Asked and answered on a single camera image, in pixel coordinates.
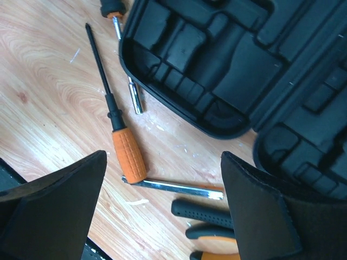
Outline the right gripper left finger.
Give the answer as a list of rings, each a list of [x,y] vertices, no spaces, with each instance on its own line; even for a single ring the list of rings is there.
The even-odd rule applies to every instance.
[[[107,166],[103,150],[1,190],[1,259],[81,259]]]

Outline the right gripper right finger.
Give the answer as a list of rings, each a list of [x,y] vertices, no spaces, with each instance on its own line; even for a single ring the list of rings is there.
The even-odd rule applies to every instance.
[[[234,154],[221,174],[241,259],[346,259],[346,201],[265,173]]]

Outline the orange-handled screwdriver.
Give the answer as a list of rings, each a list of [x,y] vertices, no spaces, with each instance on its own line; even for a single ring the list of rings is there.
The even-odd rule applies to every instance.
[[[98,51],[97,43],[89,23],[85,24],[86,33],[98,67],[101,81],[105,90],[105,99],[108,107],[108,118],[112,125],[112,140],[119,165],[129,184],[135,184],[147,178],[144,159],[138,143],[123,120],[122,112],[118,108],[115,97],[109,87],[106,73]]]

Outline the black plastic tool case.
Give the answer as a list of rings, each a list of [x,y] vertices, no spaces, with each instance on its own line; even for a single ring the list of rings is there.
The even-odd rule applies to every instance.
[[[135,1],[124,70],[257,168],[346,199],[346,1]]]

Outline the black-handled screwdriver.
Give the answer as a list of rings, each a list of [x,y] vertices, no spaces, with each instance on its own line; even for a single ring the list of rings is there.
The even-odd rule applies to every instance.
[[[126,14],[126,6],[121,0],[101,0],[100,12],[104,18],[112,21],[116,36],[119,41],[122,38],[121,19]],[[137,115],[143,113],[143,106],[140,100],[140,91],[133,79],[127,75],[128,88],[131,95],[134,111]]]

